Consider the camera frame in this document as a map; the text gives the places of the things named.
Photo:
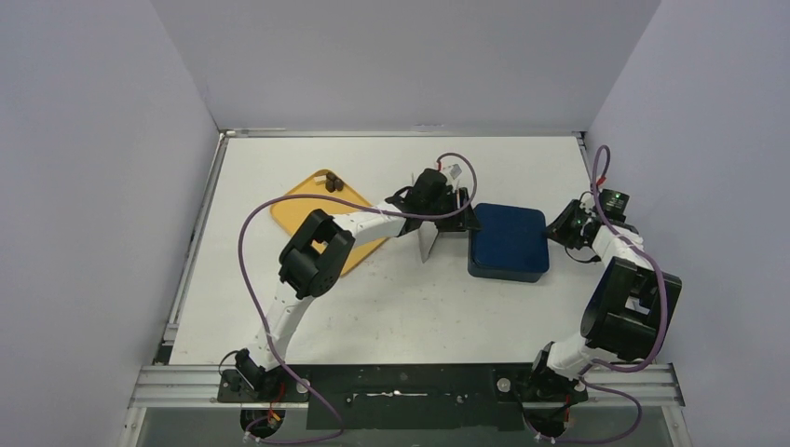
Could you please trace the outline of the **metal tweezers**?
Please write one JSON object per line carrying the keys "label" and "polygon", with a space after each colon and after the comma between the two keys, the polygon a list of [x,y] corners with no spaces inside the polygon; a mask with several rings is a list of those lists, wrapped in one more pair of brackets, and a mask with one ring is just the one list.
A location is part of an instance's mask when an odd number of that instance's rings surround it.
{"label": "metal tweezers", "polygon": [[[415,179],[409,197],[414,206],[413,213],[420,215],[438,214],[438,203],[444,188],[443,176],[436,169],[424,169]],[[433,221],[419,221],[416,229],[420,259],[424,264],[438,237]]]}

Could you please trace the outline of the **blue box lid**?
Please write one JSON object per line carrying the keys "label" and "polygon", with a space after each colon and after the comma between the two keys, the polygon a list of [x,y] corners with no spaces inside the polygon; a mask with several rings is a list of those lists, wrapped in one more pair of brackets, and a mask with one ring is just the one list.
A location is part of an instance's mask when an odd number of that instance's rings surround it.
{"label": "blue box lid", "polygon": [[469,237],[467,270],[471,276],[536,283],[549,271],[542,211],[480,203],[474,212],[481,228]]}

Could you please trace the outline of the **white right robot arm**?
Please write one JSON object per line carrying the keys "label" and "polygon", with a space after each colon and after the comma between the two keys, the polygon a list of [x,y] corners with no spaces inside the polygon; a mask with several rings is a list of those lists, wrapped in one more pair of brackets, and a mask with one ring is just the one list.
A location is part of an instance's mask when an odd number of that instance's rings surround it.
{"label": "white right robot arm", "polygon": [[592,366],[631,371],[661,349],[681,278],[660,270],[644,240],[627,224],[629,196],[610,189],[572,200],[544,234],[567,250],[589,248],[605,270],[581,318],[579,332],[547,344],[527,373],[529,390],[548,399]]}

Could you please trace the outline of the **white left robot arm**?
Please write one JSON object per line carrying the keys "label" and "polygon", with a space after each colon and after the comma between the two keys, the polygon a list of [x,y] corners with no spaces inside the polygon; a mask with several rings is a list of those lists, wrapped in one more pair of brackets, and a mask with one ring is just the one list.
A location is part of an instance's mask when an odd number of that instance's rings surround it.
{"label": "white left robot arm", "polygon": [[278,287],[268,307],[254,305],[262,320],[255,341],[235,356],[242,388],[256,400],[278,390],[279,372],[289,343],[313,301],[340,279],[354,249],[383,238],[402,237],[432,222],[438,231],[475,228],[474,189],[460,187],[457,165],[427,168],[375,207],[331,215],[311,211],[279,255]]}

